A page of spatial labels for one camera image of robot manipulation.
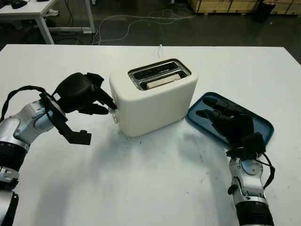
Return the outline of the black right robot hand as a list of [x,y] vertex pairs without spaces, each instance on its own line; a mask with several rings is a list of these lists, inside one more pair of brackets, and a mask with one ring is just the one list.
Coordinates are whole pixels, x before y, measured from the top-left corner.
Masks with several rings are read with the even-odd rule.
[[230,147],[241,147],[241,139],[254,133],[249,111],[233,102],[212,97],[205,97],[203,102],[212,110],[197,110],[196,115],[209,119],[219,135],[227,139]]

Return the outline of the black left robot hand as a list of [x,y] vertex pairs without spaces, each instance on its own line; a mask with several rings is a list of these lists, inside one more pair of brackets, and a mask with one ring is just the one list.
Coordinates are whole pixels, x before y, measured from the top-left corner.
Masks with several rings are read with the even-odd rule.
[[105,115],[109,109],[116,110],[113,98],[101,85],[104,78],[94,73],[74,73],[64,79],[52,97],[65,113],[78,111],[82,114]]

